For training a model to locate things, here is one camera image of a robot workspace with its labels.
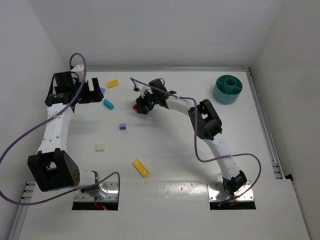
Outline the yellow lego brick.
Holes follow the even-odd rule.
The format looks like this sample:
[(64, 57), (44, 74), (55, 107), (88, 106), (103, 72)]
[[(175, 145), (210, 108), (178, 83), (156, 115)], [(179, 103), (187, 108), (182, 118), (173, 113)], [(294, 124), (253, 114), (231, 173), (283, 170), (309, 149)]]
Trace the yellow lego brick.
[(107, 83), (108, 88), (114, 88), (114, 87), (117, 87), (118, 85), (119, 85), (119, 81), (117, 79), (111, 80)]

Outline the long yellow lego plate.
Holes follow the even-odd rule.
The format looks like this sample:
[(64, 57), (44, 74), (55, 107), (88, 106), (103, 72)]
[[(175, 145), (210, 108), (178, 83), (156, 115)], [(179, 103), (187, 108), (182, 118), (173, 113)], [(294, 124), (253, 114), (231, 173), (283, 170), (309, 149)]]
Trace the long yellow lego plate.
[(144, 178), (146, 178), (150, 174), (147, 168), (140, 162), (139, 159), (134, 160), (132, 164)]

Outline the red sloped lego brick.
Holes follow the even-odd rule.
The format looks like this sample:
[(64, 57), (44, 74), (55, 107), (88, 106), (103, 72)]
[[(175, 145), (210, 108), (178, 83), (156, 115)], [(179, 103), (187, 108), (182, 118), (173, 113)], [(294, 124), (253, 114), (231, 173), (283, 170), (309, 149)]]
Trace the red sloped lego brick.
[(135, 104), (132, 108), (133, 108), (136, 112), (139, 111), (139, 108), (138, 108), (138, 105), (137, 105), (137, 104)]

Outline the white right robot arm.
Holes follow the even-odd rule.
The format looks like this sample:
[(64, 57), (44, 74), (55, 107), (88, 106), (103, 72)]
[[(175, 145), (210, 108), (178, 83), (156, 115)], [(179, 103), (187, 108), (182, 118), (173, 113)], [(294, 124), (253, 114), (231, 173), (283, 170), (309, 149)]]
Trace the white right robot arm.
[(134, 78), (130, 80), (134, 85), (133, 90), (140, 94), (133, 106), (137, 113), (147, 115), (158, 105), (189, 117), (196, 133), (195, 140), (203, 140), (217, 159), (224, 191), (234, 196), (246, 184), (247, 177), (236, 164), (225, 143), (222, 135), (222, 121), (212, 103), (208, 99), (196, 103), (190, 97), (179, 96), (173, 90), (168, 91), (162, 78), (156, 78), (148, 84)]

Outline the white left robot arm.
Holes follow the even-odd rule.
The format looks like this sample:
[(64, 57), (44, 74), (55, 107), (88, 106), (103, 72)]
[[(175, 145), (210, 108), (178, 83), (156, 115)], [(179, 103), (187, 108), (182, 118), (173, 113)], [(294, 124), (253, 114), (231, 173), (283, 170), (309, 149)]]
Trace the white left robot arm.
[(28, 157), (27, 165), (43, 192), (77, 187), (85, 175), (67, 153), (69, 125), (76, 104), (99, 103), (103, 99), (97, 78), (80, 86), (84, 70), (77, 65), (70, 71), (55, 73), (45, 99), (48, 123), (42, 142), (35, 155)]

